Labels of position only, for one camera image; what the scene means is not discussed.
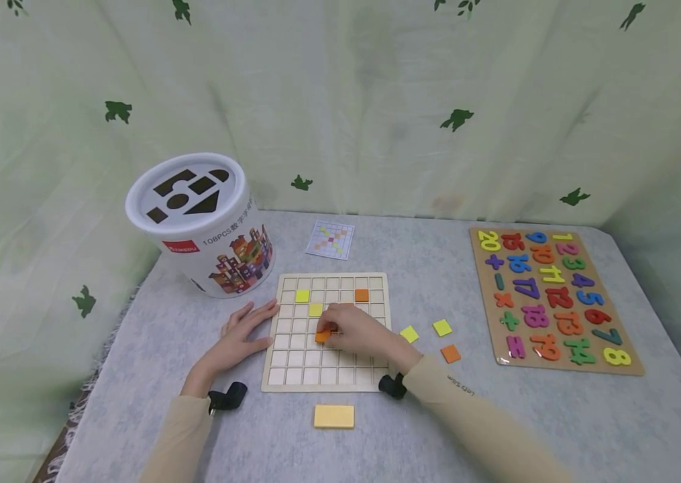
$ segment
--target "gray tablecloth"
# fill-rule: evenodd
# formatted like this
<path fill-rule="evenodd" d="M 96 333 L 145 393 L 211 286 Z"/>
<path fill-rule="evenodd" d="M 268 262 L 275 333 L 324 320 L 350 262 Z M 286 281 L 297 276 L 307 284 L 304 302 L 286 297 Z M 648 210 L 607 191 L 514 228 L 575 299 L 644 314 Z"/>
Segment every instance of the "gray tablecloth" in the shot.
<path fill-rule="evenodd" d="M 161 428 L 168 402 L 193 362 L 217 341 L 247 300 L 275 295 L 290 272 L 384 271 L 392 328 L 412 324 L 415 345 L 445 345 L 431 324 L 447 319 L 462 360 L 451 369 L 479 396 L 539 435 L 584 482 L 681 482 L 681 359 L 609 235 L 579 233 L 598 266 L 646 376 L 503 367 L 493 358 L 468 229 L 489 225 L 432 219 L 265 212 L 273 273 L 251 295 L 224 301 L 158 261 L 131 310 L 88 402 L 59 482 L 133 482 Z M 304 254 L 316 219 L 356 226 L 348 261 Z M 525 227 L 504 224 L 498 227 Z M 258 335 L 268 333 L 263 324 Z M 250 391 L 222 413 L 199 464 L 199 482 L 483 482 L 446 428 L 412 396 L 376 393 L 263 393 L 264 353 L 232 370 Z M 352 404 L 352 431 L 316 431 L 317 403 Z M 515 454 L 508 455 L 515 463 Z"/>

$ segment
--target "hand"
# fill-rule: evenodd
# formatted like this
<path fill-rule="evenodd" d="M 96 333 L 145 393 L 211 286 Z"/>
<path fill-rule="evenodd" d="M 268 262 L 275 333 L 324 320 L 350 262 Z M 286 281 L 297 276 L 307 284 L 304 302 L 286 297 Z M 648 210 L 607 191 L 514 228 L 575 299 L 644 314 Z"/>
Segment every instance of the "hand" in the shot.
<path fill-rule="evenodd" d="M 339 329 L 342 334 L 332 334 L 324 343 L 327 347 L 365 356 L 381 357 L 397 366 L 403 374 L 410 372 L 423 355 L 404 337 L 394 334 L 359 307 L 330 304 L 319 318 L 317 331 L 326 327 Z"/>
<path fill-rule="evenodd" d="M 254 341 L 247 340 L 249 334 L 263 321 L 278 313 L 276 299 L 252 311 L 254 302 L 249 302 L 243 309 L 233 312 L 219 332 L 219 341 L 195 363 L 187 375 L 182 387 L 182 396 L 204 398 L 209 387 L 220 372 L 226 371 L 255 352 L 268 349 L 273 343 L 270 337 L 261 337 Z"/>

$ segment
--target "yellow square tile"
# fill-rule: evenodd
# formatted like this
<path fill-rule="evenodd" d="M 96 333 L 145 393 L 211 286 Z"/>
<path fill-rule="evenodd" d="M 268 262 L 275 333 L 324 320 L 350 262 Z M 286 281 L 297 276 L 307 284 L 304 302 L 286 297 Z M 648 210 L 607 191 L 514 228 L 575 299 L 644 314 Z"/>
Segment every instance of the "yellow square tile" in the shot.
<path fill-rule="evenodd" d="M 354 407 L 316 404 L 316 409 L 313 413 L 313 427 L 334 427 L 352 430 L 354 428 Z"/>
<path fill-rule="evenodd" d="M 413 329 L 412 325 L 408 325 L 407 328 L 399 333 L 402 337 L 405 337 L 411 344 L 418 340 L 418 333 Z"/>
<path fill-rule="evenodd" d="M 437 331 L 437 335 L 440 337 L 447 335 L 453 331 L 453 329 L 451 329 L 450 327 L 450 324 L 448 324 L 448 321 L 446 321 L 445 319 L 442 319 L 441 321 L 436 321 L 432 325 Z"/>
<path fill-rule="evenodd" d="M 320 317 L 324 312 L 324 304 L 310 304 L 308 306 L 309 317 Z"/>
<path fill-rule="evenodd" d="M 307 304 L 308 300 L 311 298 L 310 290 L 297 290 L 295 295 L 295 302 L 298 304 Z"/>

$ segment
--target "white container lid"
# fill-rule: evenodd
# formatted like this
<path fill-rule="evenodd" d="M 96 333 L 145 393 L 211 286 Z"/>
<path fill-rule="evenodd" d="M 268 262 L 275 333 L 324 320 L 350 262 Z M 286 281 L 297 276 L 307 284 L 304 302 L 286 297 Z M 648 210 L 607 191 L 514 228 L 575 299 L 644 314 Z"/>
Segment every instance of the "white container lid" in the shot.
<path fill-rule="evenodd" d="M 222 154 L 183 154 L 153 167 L 125 198 L 137 228 L 157 237 L 191 237 L 226 218 L 246 189 L 244 170 Z"/>

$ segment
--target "wooden puzzle board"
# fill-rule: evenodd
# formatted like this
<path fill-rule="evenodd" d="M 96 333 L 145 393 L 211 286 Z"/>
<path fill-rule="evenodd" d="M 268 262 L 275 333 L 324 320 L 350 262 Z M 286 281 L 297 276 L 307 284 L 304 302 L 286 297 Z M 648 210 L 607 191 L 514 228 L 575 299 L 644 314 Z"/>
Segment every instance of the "wooden puzzle board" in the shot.
<path fill-rule="evenodd" d="M 496 361 L 643 376 L 577 233 L 469 230 Z"/>
<path fill-rule="evenodd" d="M 357 290 L 367 290 L 369 300 L 356 301 Z M 315 336 L 332 303 L 354 304 L 391 330 L 386 274 L 283 274 L 276 297 L 280 311 L 270 324 L 262 392 L 378 391 L 387 361 L 326 349 Z"/>

